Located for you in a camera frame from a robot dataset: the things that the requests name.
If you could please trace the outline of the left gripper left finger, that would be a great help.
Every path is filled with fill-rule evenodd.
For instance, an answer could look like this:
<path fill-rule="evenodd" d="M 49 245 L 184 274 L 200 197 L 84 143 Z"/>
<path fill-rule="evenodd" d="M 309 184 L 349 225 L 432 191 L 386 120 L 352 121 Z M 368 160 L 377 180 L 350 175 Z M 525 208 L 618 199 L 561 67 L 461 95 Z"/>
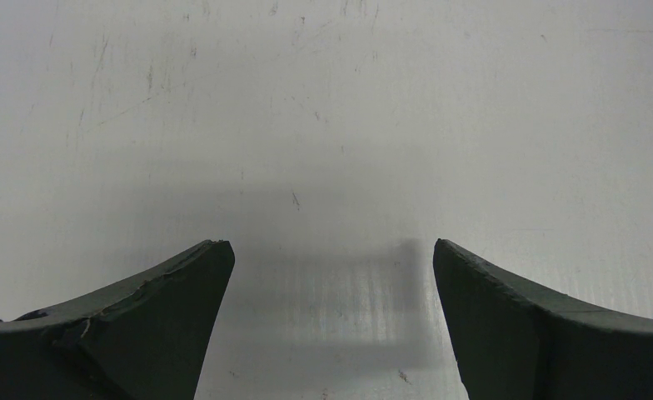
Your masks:
<path fill-rule="evenodd" d="M 192 399 L 235 255 L 203 241 L 81 297 L 0 320 L 0 399 Z"/>

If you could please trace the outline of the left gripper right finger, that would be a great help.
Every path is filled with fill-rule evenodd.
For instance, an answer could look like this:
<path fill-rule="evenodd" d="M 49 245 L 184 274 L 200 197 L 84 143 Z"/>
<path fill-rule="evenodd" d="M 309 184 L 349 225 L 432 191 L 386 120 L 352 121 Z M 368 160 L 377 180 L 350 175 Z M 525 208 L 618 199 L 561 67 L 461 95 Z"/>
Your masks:
<path fill-rule="evenodd" d="M 440 239 L 436 287 L 471 399 L 653 399 L 653 319 L 581 301 Z"/>

